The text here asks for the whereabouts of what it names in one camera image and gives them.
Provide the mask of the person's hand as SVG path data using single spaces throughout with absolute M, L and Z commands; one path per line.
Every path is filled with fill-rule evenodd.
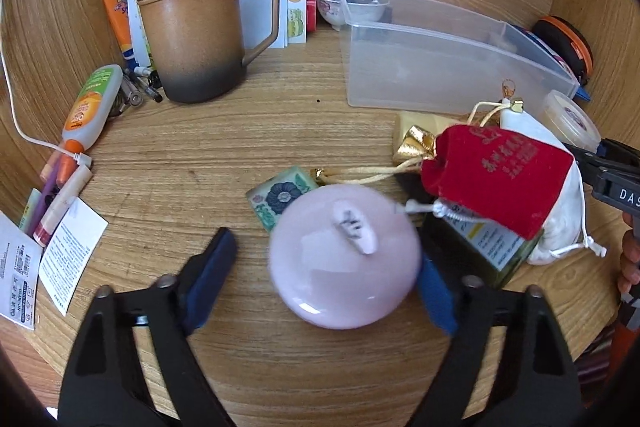
M 617 287 L 622 295 L 629 293 L 631 288 L 640 282 L 640 246 L 634 237 L 634 220 L 629 213 L 623 213 L 623 220 L 629 229 L 622 239 L 622 253 L 620 254 L 620 274 L 617 277 Z

